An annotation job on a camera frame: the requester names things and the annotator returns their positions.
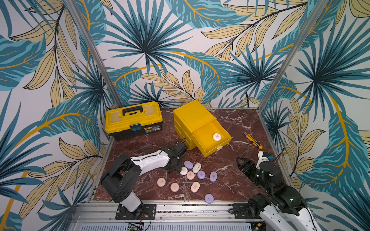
toolbox handle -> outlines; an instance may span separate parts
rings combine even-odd
[[[132,108],[122,109],[122,115],[125,116],[127,112],[133,112],[133,111],[137,111],[137,110],[140,110],[140,112],[144,112],[144,110],[142,108],[142,105],[140,105],[140,106],[136,106],[136,107],[132,107]]]

mounting plate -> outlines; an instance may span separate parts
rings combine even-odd
[[[156,213],[156,204],[143,204],[142,209],[145,210],[145,214],[143,220],[154,220],[155,219],[155,213]],[[141,217],[138,219],[135,217],[135,213],[131,213],[128,211],[122,204],[118,205],[117,212],[116,212],[116,220],[140,220]]]
[[[248,207],[250,204],[232,204],[234,209],[235,219],[256,219],[256,217],[251,217],[248,213]]]

toolbox lid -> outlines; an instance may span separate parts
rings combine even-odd
[[[175,109],[174,114],[180,118],[190,132],[216,119],[198,100]]]
[[[162,121],[161,110],[157,102],[137,104],[107,111],[105,131],[111,134],[130,129],[131,125],[145,126]]]

wall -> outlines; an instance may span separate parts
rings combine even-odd
[[[81,11],[104,19],[93,3]],[[62,1],[0,9],[0,230],[64,230],[100,170],[112,101]]]
[[[326,14],[339,4],[333,19]],[[370,230],[370,7],[329,1],[263,111],[294,187],[323,230]]]
[[[106,0],[97,48],[124,105],[258,106],[315,3]]]

marble tabletop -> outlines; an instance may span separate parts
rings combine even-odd
[[[187,151],[184,160],[201,163],[206,178],[188,180],[178,172],[168,173],[164,168],[158,168],[139,177],[134,192],[141,200],[204,200],[207,193],[211,193],[215,200],[248,200],[257,193],[263,193],[238,169],[235,159],[248,157],[257,162],[258,149],[249,142],[243,134],[249,133],[262,146],[263,151],[273,154],[266,132],[254,109],[210,109],[217,121],[233,137],[229,144],[221,150],[204,157],[198,148]],[[163,116],[163,130],[155,134],[139,136],[115,142],[108,156],[104,172],[121,154],[141,156],[157,151],[160,147],[169,147],[180,140],[174,129],[173,109],[161,109]],[[217,172],[216,182],[209,180],[212,171]],[[158,178],[166,179],[164,187],[157,186]],[[198,181],[200,188],[196,193],[190,190],[191,185]],[[177,192],[170,190],[170,185],[176,182],[180,189]],[[101,185],[94,195],[95,200],[109,200],[110,196]]]

